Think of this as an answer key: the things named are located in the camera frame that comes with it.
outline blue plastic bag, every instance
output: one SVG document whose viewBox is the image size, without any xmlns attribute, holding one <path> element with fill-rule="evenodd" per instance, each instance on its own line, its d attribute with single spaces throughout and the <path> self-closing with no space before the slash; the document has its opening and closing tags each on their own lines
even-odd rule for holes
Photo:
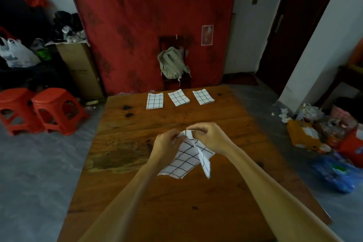
<svg viewBox="0 0 363 242">
<path fill-rule="evenodd" d="M 351 193 L 355 186 L 363 181 L 363 170 L 348 164 L 338 156 L 320 157 L 311 166 L 319 172 L 328 184 L 339 192 Z"/>
</svg>

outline forearm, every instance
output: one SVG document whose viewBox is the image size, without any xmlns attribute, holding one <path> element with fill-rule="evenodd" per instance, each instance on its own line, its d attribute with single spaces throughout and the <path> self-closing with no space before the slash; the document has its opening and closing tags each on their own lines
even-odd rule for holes
<svg viewBox="0 0 363 242">
<path fill-rule="evenodd" d="M 150 181 L 157 175 L 152 164 L 145 164 L 132 181 L 115 197 L 78 242 L 120 242 Z"/>
<path fill-rule="evenodd" d="M 227 153 L 228 159 L 246 181 L 278 241 L 341 241 L 244 151 L 234 145 L 229 146 Z"/>
</svg>

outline hand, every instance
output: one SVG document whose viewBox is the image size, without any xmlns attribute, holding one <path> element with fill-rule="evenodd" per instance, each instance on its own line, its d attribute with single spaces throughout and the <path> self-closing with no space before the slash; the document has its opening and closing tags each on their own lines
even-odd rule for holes
<svg viewBox="0 0 363 242">
<path fill-rule="evenodd" d="M 193 137 L 202 142 L 211 151 L 226 155 L 231 146 L 236 146 L 216 123 L 198 123 L 187 127 L 193 131 Z"/>
<path fill-rule="evenodd" d="M 157 173 L 159 173 L 164 167 L 173 162 L 179 147 L 186 139 L 185 136 L 180 136 L 175 140 L 180 131 L 173 129 L 159 134 L 154 142 L 154 147 L 147 164 L 156 167 Z"/>
</svg>

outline doormat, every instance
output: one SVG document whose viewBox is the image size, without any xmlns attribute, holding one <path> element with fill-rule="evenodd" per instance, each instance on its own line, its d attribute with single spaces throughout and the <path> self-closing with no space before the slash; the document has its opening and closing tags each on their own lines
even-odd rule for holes
<svg viewBox="0 0 363 242">
<path fill-rule="evenodd" d="M 241 84 L 241 85 L 258 85 L 258 82 L 251 73 L 233 73 L 224 74 L 222 83 L 225 84 Z"/>
</svg>

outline white grid fabric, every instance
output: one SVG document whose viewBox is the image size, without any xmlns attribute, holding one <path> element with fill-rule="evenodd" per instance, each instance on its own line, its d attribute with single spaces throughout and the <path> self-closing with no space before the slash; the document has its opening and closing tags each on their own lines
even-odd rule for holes
<svg viewBox="0 0 363 242">
<path fill-rule="evenodd" d="M 191 130 L 184 130 L 178 137 L 181 135 L 187 138 L 181 143 L 173 162 L 164 168 L 159 175 L 168 175 L 180 179 L 187 175 L 195 166 L 201 164 L 207 178 L 210 178 L 211 163 L 209 159 L 215 153 L 206 148 L 199 140 L 194 139 Z"/>
<path fill-rule="evenodd" d="M 168 93 L 168 95 L 171 98 L 172 102 L 174 102 L 175 106 L 180 106 L 182 104 L 190 102 L 190 100 L 187 98 L 187 96 L 184 95 L 184 92 L 181 89 L 175 92 Z"/>
<path fill-rule="evenodd" d="M 214 99 L 211 97 L 211 95 L 209 95 L 209 93 L 205 89 L 199 91 L 193 91 L 193 94 L 200 105 L 214 102 Z"/>
<path fill-rule="evenodd" d="M 163 108 L 163 104 L 164 104 L 164 93 L 148 94 L 146 109 Z"/>
</svg>

